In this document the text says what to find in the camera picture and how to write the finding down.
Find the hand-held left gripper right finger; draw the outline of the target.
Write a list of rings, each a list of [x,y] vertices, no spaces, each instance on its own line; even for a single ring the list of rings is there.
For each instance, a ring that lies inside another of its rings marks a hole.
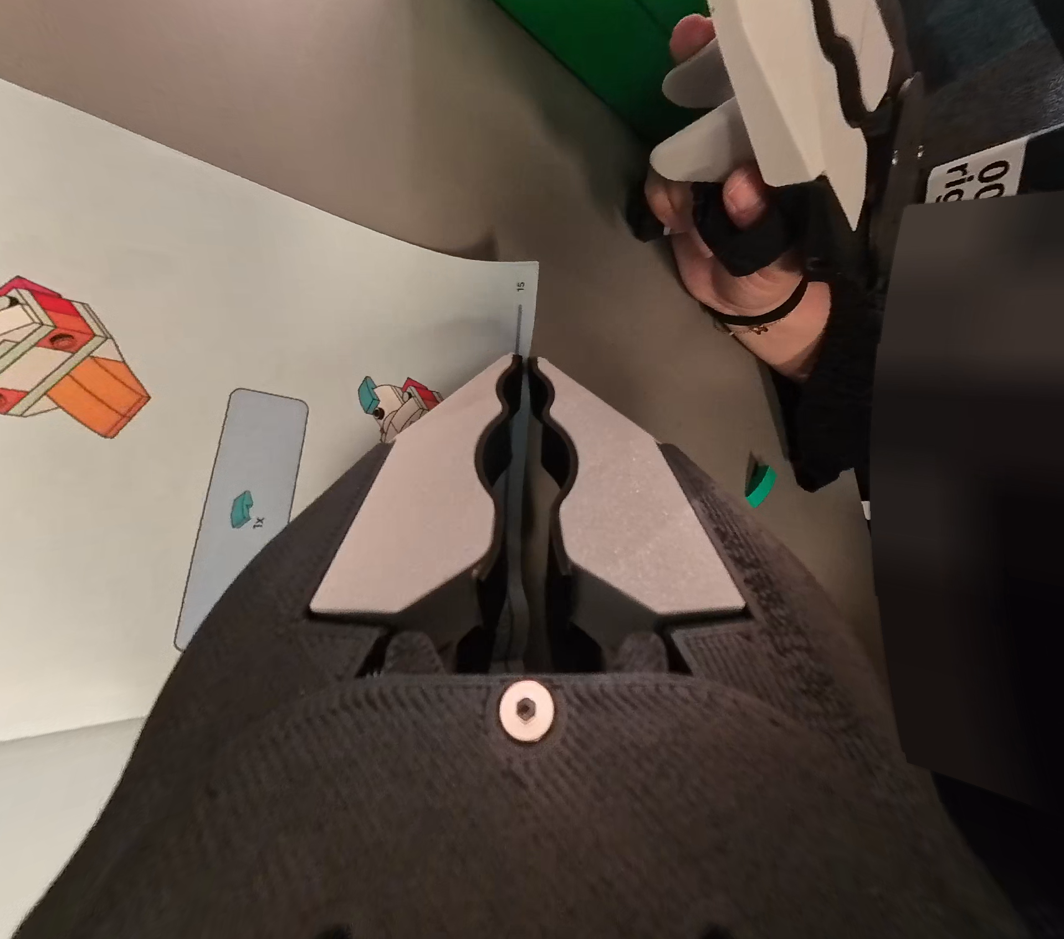
[[[747,604],[649,432],[545,358],[528,365],[544,467],[559,486],[551,544],[576,627],[665,627]]]

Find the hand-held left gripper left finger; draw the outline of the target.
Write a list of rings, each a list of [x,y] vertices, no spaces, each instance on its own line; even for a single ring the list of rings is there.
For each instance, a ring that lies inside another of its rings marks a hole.
[[[386,446],[310,604],[384,627],[477,627],[503,542],[498,479],[523,360],[503,356]]]

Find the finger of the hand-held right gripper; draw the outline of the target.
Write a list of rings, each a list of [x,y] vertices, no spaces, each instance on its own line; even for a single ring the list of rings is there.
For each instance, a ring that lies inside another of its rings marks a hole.
[[[804,37],[833,69],[844,121],[865,125],[892,84],[896,46],[877,0],[708,0],[725,65],[754,52],[782,52],[774,26],[785,38]]]
[[[867,124],[844,121],[831,66],[811,41],[785,38],[783,24],[776,24],[782,52],[769,53],[767,43],[755,38],[753,54],[728,68],[711,19],[714,40],[674,67],[662,84],[672,104],[705,112],[653,148],[652,169],[675,182],[722,183],[739,163],[753,161],[770,187],[825,182],[847,225],[858,227],[867,184]]]

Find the instruction booklet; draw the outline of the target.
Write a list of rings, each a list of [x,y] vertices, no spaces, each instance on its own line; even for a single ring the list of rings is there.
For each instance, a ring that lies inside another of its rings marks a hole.
[[[3,81],[2,742],[140,719],[206,613],[380,440],[528,350],[462,259]]]

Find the person's right forearm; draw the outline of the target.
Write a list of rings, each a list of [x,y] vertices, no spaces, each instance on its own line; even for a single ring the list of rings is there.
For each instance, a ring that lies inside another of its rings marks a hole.
[[[881,317],[852,280],[828,281],[830,308],[805,378],[777,378],[791,469],[815,492],[844,472],[867,471],[871,454],[872,378]]]

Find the person's right hand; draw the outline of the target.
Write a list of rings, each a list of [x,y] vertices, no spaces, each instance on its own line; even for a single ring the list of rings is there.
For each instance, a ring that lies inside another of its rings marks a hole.
[[[649,170],[645,182],[649,208],[668,230],[680,279],[701,305],[733,317],[755,318],[777,311],[796,294],[805,262],[785,254],[747,276],[732,276],[698,236],[688,183]],[[767,215],[771,194],[755,164],[739,165],[724,183],[724,209],[741,230]],[[803,384],[812,376],[822,347],[832,296],[825,282],[813,282],[785,317],[759,326],[724,323],[725,331],[782,378]]]

